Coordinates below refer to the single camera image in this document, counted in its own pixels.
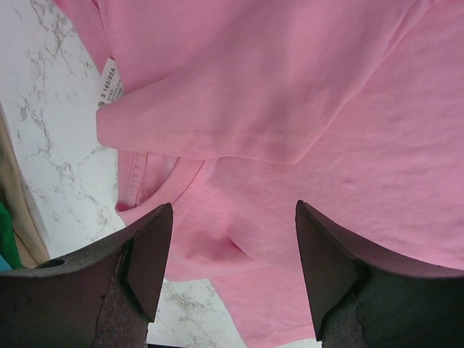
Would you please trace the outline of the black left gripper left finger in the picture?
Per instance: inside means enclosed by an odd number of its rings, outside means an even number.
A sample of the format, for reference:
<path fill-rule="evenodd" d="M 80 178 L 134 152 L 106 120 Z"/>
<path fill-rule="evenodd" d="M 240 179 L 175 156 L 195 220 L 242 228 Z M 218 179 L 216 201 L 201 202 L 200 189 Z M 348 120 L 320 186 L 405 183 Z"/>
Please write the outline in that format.
<path fill-rule="evenodd" d="M 1 274 L 3 347 L 145 347 L 173 228 L 164 204 L 36 268 Z"/>

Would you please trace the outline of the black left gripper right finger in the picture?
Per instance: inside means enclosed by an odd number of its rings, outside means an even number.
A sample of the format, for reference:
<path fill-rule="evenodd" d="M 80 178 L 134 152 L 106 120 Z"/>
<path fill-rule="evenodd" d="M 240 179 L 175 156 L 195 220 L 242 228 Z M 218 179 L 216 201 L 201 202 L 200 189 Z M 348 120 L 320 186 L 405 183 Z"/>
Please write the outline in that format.
<path fill-rule="evenodd" d="M 315 338 L 324 347 L 461 347 L 463 272 L 396 253 L 298 201 Z"/>

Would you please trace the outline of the pink t-shirt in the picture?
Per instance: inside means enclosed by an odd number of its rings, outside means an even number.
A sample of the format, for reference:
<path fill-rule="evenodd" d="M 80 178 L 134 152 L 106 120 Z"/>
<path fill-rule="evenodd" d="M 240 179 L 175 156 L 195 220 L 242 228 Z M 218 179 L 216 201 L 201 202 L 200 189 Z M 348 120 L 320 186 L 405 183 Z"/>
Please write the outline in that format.
<path fill-rule="evenodd" d="M 313 337 L 295 207 L 463 269 L 461 1 L 58 1 L 123 95 L 100 107 L 126 224 L 171 203 L 166 276 L 248 347 Z"/>

